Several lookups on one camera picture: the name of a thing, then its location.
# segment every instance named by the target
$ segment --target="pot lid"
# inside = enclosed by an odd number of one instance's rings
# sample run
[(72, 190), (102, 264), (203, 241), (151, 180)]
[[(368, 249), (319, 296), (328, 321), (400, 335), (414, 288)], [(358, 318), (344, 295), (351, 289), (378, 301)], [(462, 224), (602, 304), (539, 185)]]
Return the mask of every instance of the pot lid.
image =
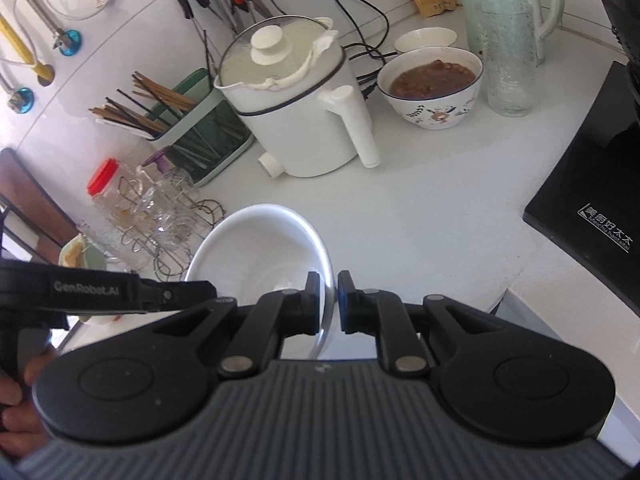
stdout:
[(255, 85), (295, 74), (328, 28), (304, 16), (275, 16), (249, 27), (224, 53), (220, 83)]

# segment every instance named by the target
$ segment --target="white bowl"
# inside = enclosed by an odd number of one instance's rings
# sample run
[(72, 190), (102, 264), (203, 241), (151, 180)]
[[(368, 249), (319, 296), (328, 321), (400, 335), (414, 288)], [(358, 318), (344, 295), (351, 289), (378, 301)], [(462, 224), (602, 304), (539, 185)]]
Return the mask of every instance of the white bowl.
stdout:
[(456, 46), (458, 35), (450, 28), (416, 28), (400, 36), (394, 43), (398, 54), (404, 54), (425, 46)]
[[(401, 73), (437, 59), (467, 67), (476, 75), (475, 81), (453, 94), (435, 99), (404, 99), (389, 93), (391, 83)], [(480, 91), (482, 71), (482, 61), (468, 50), (452, 46), (427, 46), (401, 54), (383, 66), (378, 73), (378, 86), (385, 99), (405, 121), (425, 130), (443, 130), (458, 124), (473, 108)]]
[(186, 280), (207, 280), (219, 296), (231, 296), (238, 305), (250, 305), (267, 292), (304, 289), (310, 271), (320, 274), (324, 285), (320, 332), (315, 337), (287, 338), (282, 355), (317, 358), (334, 314), (334, 274), (318, 233), (295, 211), (259, 204), (233, 213), (204, 240)]

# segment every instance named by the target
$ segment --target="gray ribbed surface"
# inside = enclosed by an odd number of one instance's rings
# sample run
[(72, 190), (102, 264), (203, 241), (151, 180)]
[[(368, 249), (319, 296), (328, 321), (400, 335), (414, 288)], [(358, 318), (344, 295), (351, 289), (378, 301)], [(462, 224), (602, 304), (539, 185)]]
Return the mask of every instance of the gray ribbed surface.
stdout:
[(484, 440), (450, 420), (426, 384), (376, 362), (274, 362), (227, 382), (156, 442), (94, 449), (51, 442), (20, 464), (34, 480), (618, 480), (594, 440), (553, 450)]

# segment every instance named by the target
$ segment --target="black induction cooktop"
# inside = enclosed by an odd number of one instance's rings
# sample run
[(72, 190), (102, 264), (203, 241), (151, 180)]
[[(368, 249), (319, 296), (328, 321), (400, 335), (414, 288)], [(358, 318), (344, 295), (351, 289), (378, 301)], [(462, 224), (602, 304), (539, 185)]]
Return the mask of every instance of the black induction cooktop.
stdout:
[(640, 124), (624, 65), (611, 66), (524, 220), (640, 317)]

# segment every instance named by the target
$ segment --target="patterned bowl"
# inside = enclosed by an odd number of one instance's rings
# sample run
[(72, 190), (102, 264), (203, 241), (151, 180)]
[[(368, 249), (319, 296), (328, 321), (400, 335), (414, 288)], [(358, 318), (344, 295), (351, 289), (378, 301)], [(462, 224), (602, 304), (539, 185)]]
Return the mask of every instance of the patterned bowl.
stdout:
[[(404, 99), (389, 93), (391, 83), (401, 73), (437, 59), (467, 67), (476, 74), (475, 81), (453, 94), (435, 99)], [(426, 46), (388, 62), (378, 73), (378, 86), (404, 120), (425, 130), (443, 130), (458, 124), (473, 108), (480, 91), (482, 71), (482, 61), (468, 50), (452, 46)]]

